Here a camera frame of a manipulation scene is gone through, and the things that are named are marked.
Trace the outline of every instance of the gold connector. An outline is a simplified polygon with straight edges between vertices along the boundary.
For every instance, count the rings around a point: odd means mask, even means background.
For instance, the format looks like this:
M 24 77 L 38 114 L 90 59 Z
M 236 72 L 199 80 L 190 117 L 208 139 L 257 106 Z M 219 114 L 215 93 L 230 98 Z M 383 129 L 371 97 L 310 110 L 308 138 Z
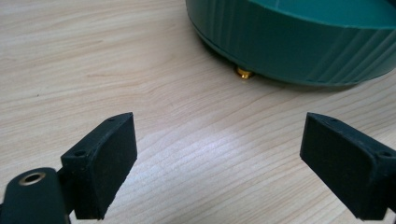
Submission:
M 249 71 L 244 70 L 238 66 L 235 68 L 235 72 L 236 72 L 236 74 L 238 74 L 238 76 L 240 76 L 243 79 L 250 79 L 251 77 L 254 77 L 253 72 L 249 72 Z

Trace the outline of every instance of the black clamp jaw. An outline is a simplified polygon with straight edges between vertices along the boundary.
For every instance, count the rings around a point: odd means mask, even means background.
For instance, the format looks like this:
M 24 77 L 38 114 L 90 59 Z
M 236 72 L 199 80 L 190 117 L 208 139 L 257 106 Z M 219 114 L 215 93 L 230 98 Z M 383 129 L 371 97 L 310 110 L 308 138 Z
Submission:
M 70 223 L 103 219 L 136 161 L 132 113 L 103 121 L 61 157 L 62 169 L 39 168 L 12 179 L 0 223 Z
M 396 151 L 344 122 L 308 113 L 301 158 L 353 215 L 381 220 L 396 211 Z

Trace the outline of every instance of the light wood surface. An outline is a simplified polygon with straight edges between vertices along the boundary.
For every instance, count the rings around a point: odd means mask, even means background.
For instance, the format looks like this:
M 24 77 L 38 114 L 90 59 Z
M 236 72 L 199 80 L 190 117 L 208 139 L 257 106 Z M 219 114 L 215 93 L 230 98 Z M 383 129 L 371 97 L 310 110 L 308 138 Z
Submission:
M 304 119 L 396 148 L 395 85 L 395 71 L 349 88 L 242 80 L 182 0 L 2 0 L 0 200 L 15 175 L 59 169 L 102 120 L 132 111 L 138 159 L 100 223 L 361 223 L 301 161 Z

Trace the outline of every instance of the black mount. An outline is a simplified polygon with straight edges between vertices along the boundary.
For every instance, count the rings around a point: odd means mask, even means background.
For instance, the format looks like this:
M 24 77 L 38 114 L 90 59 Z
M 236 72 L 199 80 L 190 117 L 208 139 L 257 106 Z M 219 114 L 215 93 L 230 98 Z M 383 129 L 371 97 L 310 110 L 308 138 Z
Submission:
M 0 223 L 70 223 L 103 219 L 136 161 L 133 114 L 102 122 L 61 157 L 62 169 L 39 168 L 12 179 Z

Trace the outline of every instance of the dark green cylindrical object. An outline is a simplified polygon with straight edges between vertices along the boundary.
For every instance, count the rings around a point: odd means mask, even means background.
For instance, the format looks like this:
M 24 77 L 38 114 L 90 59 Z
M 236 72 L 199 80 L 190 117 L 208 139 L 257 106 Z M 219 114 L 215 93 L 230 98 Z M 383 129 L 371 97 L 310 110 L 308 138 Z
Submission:
M 238 66 L 308 85 L 396 67 L 395 0 L 186 0 L 200 37 Z

